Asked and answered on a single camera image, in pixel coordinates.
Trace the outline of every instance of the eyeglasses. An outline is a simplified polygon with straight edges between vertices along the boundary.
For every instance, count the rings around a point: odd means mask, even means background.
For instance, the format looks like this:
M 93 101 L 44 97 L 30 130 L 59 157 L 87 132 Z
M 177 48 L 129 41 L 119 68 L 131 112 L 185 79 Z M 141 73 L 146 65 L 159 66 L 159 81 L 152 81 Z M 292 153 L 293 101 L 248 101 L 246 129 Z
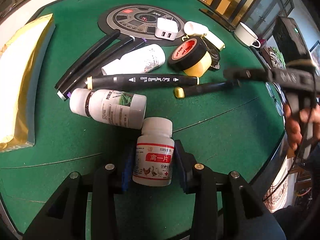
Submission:
M 287 102 L 287 99 L 285 98 L 284 93 L 282 92 L 280 86 L 277 83 L 272 83 L 272 84 L 274 85 L 275 89 L 277 90 L 277 93 L 280 97 L 282 105 L 284 105 Z
M 272 88 L 270 87 L 269 83 L 266 82 L 266 83 L 265 83 L 265 86 L 266 86 L 266 88 L 267 88 L 267 91 L 268 91 L 269 95 L 270 95 L 270 96 L 273 98 L 273 100 L 275 101 L 275 106 L 276 106 L 276 109 L 277 109 L 277 111 L 278 111 L 278 114 L 279 114 L 280 116 L 284 116 L 284 112 L 283 112 L 283 109 L 282 109 L 282 105 L 281 105 L 281 104 L 278 102 L 278 100 L 276 99 L 275 94 L 273 93 Z

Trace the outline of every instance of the framed picture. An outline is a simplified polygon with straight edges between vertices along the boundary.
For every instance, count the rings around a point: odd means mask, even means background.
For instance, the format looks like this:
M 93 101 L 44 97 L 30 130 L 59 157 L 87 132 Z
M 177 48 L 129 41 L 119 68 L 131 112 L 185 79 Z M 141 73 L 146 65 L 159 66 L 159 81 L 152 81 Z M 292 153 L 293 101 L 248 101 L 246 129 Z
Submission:
M 310 49 L 310 54 L 313 61 L 317 65 L 317 74 L 320 75 L 320 42 L 317 41 L 316 44 Z

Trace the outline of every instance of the white power adapter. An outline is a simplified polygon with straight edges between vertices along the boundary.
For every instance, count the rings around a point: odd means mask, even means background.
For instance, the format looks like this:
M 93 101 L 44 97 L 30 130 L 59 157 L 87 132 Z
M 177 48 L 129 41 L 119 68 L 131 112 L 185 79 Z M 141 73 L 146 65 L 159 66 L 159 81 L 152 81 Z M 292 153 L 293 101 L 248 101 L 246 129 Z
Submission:
M 155 36 L 157 38 L 174 41 L 178 33 L 178 24 L 176 21 L 158 18 Z

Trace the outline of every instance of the bottle cap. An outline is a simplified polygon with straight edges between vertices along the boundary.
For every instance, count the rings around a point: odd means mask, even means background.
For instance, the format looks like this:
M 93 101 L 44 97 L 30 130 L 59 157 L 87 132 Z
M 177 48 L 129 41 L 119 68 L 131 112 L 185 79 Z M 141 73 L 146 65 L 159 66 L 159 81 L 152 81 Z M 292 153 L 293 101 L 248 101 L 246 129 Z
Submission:
M 121 66 L 120 60 L 115 59 L 114 61 L 111 61 L 107 65 L 101 68 L 102 74 L 104 76 L 106 75 L 116 75 L 116 74 L 125 74 L 123 72 L 123 68 Z
M 91 90 L 85 88 L 76 88 L 70 98 L 70 110 L 75 114 L 87 116 L 85 112 L 85 102 Z
M 143 121 L 142 135 L 148 133 L 164 133 L 172 136 L 172 122 L 162 117 L 148 117 Z

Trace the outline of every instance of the chicken illustration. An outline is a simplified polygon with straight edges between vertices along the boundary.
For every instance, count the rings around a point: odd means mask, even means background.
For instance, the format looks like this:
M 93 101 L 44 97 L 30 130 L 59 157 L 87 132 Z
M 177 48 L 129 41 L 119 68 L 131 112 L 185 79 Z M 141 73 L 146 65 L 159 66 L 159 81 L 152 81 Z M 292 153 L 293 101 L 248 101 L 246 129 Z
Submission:
M 151 168 L 149 168 L 147 170 L 145 168 L 143 168 L 142 170 L 143 170 L 144 174 L 147 176 L 150 173 Z
M 159 177 L 162 177 L 163 172 L 162 172 L 162 171 L 160 171 L 158 168 L 156 168 L 156 170 L 157 170 L 157 172 L 158 172 L 158 174 L 159 174 Z
M 157 175 L 157 173 L 155 172 L 155 168 L 154 168 L 154 166 L 152 166 L 152 171 L 151 171 L 151 173 L 152 173 L 152 177 L 154 177 L 154 176 L 156 176 L 156 175 Z

